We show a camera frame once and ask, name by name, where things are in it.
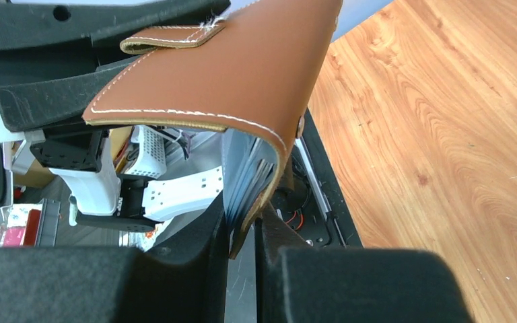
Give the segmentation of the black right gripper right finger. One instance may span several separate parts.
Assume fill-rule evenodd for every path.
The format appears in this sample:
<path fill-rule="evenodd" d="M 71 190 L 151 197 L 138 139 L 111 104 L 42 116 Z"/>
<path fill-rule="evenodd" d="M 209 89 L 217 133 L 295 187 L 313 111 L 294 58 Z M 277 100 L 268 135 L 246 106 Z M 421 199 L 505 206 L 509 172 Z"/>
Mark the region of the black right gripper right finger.
<path fill-rule="evenodd" d="M 472 322 L 453 272 L 425 250 L 310 246 L 263 209 L 255 224 L 259 322 Z"/>

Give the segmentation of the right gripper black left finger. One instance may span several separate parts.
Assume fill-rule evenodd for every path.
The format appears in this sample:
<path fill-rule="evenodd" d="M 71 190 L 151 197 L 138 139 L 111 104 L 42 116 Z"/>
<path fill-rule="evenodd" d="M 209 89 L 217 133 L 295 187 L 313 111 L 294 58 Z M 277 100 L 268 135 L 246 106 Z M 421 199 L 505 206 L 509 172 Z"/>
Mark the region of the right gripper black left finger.
<path fill-rule="evenodd" d="M 147 252 L 0 248 L 0 322 L 223 322 L 227 253 L 220 196 Z"/>

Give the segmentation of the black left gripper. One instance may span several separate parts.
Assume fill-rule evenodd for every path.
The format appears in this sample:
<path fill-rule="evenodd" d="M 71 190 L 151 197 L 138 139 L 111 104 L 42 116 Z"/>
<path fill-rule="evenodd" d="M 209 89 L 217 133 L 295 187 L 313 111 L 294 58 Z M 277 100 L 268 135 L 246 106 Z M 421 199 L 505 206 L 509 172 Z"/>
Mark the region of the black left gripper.
<path fill-rule="evenodd" d="M 198 24 L 229 6 L 229 1 L 0 3 L 0 115 L 5 128 L 24 132 L 80 118 L 97 93 L 130 65 L 116 62 L 125 57 L 121 40 L 151 26 Z"/>

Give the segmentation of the brown leather card holder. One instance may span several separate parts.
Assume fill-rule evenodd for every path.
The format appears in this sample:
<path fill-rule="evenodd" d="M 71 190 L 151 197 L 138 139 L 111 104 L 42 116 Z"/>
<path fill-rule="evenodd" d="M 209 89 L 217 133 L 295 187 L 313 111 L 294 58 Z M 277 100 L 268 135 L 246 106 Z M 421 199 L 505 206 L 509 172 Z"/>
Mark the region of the brown leather card holder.
<path fill-rule="evenodd" d="M 120 43 L 136 59 L 89 103 L 98 125 L 221 133 L 221 175 L 149 183 L 145 216 L 167 221 L 217 195 L 235 258 L 282 177 L 337 28 L 341 1 L 253 1 L 199 26 L 146 28 Z"/>

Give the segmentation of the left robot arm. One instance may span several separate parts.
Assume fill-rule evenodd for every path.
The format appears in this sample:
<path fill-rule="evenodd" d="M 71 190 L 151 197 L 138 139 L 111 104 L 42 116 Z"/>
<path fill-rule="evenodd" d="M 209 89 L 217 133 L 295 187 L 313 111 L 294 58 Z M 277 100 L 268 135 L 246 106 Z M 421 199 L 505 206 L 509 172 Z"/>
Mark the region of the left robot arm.
<path fill-rule="evenodd" d="M 210 26 L 229 1 L 151 1 L 133 5 L 0 2 L 0 145 L 26 140 L 36 161 L 71 189 L 79 220 L 149 231 L 141 205 L 146 176 L 118 175 L 106 126 L 83 113 L 135 56 L 125 38 L 149 27 Z"/>

